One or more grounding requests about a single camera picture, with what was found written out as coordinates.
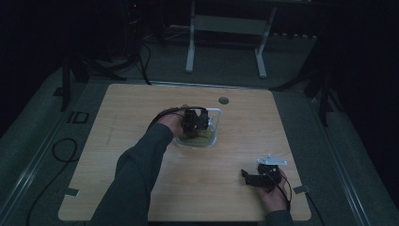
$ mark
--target wooden board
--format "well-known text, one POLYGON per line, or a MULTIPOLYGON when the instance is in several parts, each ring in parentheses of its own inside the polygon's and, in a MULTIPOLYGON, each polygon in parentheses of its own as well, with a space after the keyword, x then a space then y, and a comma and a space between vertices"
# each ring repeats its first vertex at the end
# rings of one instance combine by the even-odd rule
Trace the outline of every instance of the wooden board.
MULTIPOLYGON (((240 170, 256 174, 257 159, 269 153, 288 162, 281 168, 291 186, 301 185, 270 91, 115 84, 104 96, 71 180, 79 195, 65 196, 59 217, 90 220, 120 155, 137 143, 158 112, 183 104, 222 110, 217 141, 203 148, 169 144, 152 192, 150 221, 263 220, 261 203, 240 170), (222 105, 219 97, 230 102, 222 105)), ((311 217, 304 194, 293 194, 291 213, 294 220, 311 217)))

